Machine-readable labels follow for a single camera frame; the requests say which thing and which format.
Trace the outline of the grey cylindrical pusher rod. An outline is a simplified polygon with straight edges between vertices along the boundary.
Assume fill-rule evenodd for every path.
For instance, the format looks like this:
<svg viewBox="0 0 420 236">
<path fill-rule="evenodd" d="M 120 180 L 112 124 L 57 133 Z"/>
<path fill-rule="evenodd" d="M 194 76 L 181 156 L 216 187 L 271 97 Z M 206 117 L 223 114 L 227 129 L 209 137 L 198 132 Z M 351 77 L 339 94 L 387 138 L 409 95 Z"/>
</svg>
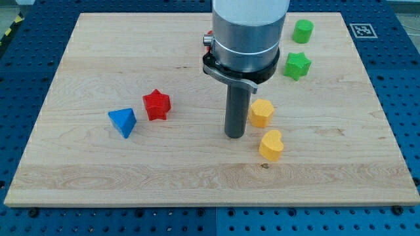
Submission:
<svg viewBox="0 0 420 236">
<path fill-rule="evenodd" d="M 229 138 L 241 138 L 244 135 L 250 98 L 248 90 L 227 87 L 224 132 Z"/>
</svg>

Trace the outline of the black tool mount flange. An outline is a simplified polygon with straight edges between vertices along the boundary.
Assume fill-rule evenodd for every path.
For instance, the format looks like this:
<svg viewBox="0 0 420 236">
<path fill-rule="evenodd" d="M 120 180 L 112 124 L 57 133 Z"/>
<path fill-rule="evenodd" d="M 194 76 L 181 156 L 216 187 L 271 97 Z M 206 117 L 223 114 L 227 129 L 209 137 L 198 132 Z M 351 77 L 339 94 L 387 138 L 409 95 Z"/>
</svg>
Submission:
<svg viewBox="0 0 420 236">
<path fill-rule="evenodd" d="M 215 57 L 207 52 L 203 56 L 203 72 L 225 85 L 256 94 L 259 84 L 269 80 L 276 72 L 279 58 L 280 50 L 277 50 L 275 58 L 266 68 L 254 72 L 241 72 L 218 64 Z"/>
</svg>

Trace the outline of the red block behind arm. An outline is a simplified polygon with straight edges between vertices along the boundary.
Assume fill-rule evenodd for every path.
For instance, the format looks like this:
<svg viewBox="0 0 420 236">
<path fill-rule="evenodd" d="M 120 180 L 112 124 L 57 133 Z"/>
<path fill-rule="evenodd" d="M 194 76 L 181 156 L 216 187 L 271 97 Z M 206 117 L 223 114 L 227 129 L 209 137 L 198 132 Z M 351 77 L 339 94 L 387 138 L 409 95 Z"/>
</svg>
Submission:
<svg viewBox="0 0 420 236">
<path fill-rule="evenodd" d="M 213 31 L 210 30 L 203 36 L 203 44 L 205 48 L 207 49 L 207 52 L 211 50 L 212 42 L 213 42 Z"/>
</svg>

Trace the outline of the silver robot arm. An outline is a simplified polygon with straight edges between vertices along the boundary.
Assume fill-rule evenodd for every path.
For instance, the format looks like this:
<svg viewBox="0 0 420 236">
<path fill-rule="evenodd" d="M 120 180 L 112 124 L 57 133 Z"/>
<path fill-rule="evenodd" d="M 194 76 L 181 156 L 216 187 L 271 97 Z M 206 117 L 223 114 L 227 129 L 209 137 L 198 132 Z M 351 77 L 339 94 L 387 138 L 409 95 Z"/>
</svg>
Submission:
<svg viewBox="0 0 420 236">
<path fill-rule="evenodd" d="M 214 0 L 203 72 L 227 86 L 224 133 L 244 135 L 251 95 L 269 80 L 280 58 L 289 0 Z"/>
</svg>

